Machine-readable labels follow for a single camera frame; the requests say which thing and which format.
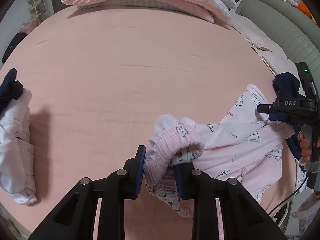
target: orange toy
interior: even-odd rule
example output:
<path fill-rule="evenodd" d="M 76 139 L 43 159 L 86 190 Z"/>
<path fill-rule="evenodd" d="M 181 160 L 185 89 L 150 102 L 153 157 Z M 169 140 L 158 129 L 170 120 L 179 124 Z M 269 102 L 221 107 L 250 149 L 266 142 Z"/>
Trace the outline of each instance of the orange toy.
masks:
<path fill-rule="evenodd" d="M 307 15 L 309 18 L 312 17 L 309 9 L 306 7 L 306 5 L 305 5 L 304 3 L 298 2 L 297 8 L 298 8 L 300 11 L 302 11 L 305 15 Z"/>

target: black gripper frame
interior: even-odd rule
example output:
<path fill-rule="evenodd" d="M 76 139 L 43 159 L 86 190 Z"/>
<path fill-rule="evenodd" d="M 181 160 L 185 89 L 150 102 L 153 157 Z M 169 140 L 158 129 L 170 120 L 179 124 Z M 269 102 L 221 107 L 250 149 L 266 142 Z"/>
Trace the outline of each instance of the black gripper frame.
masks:
<path fill-rule="evenodd" d="M 40 223 L 28 240 L 91 240 L 102 198 L 98 240 L 124 240 L 124 199 L 136 199 L 136 175 L 145 147 L 107 178 L 82 178 Z"/>
<path fill-rule="evenodd" d="M 287 240 L 259 203 L 234 178 L 212 179 L 193 163 L 174 167 L 182 199 L 194 199 L 192 240 L 219 240 L 217 207 L 220 201 L 225 240 Z"/>
<path fill-rule="evenodd" d="M 284 122 L 292 125 L 302 125 L 304 137 L 310 141 L 312 148 L 311 162 L 320 169 L 320 148 L 316 141 L 320 136 L 320 99 L 316 84 L 307 63 L 296 63 L 301 85 L 305 91 L 305 98 L 276 98 L 269 104 L 258 105 L 257 111 L 264 114 L 286 114 Z M 307 186 L 320 191 L 320 173 L 308 172 Z"/>

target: navy blue cloth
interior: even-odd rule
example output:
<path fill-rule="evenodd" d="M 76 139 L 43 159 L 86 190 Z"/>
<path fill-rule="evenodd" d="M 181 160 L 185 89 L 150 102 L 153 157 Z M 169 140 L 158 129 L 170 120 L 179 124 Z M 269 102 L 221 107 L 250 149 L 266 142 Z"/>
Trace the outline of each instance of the navy blue cloth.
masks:
<path fill-rule="evenodd" d="M 0 86 L 0 113 L 7 107 L 11 99 L 18 99 L 23 93 L 23 85 L 16 81 L 17 70 L 12 68 L 4 77 Z"/>
<path fill-rule="evenodd" d="M 300 81 L 291 73 L 281 73 L 275 76 L 273 82 L 273 88 L 276 91 L 278 97 L 288 97 L 288 98 L 304 98 L 305 96 L 299 94 Z M 270 121 L 284 121 L 287 118 L 286 114 L 269 114 Z M 301 148 L 300 141 L 298 140 L 298 134 L 301 131 L 300 125 L 293 125 L 294 135 L 287 139 L 287 144 L 291 150 L 293 156 L 300 160 Z"/>

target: gray sofa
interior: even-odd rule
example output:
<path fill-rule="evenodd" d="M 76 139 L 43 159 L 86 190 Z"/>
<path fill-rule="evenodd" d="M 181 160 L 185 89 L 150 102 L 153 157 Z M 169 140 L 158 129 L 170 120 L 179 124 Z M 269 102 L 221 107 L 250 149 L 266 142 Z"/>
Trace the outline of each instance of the gray sofa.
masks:
<path fill-rule="evenodd" d="M 242 0 L 237 14 L 253 21 L 294 63 L 307 62 L 320 90 L 320 29 L 283 0 Z"/>

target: human hand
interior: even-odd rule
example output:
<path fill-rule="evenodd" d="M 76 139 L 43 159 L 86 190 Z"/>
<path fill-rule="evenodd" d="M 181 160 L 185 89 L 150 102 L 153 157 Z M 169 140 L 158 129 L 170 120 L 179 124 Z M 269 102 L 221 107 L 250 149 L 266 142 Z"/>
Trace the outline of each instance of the human hand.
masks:
<path fill-rule="evenodd" d="M 302 131 L 299 132 L 298 139 L 300 140 L 300 148 L 302 149 L 301 151 L 302 158 L 300 159 L 300 163 L 305 164 L 310 161 L 312 149 L 309 148 L 310 142 L 307 139 L 305 139 Z M 320 147 L 320 137 L 317 140 L 317 148 L 319 147 Z"/>

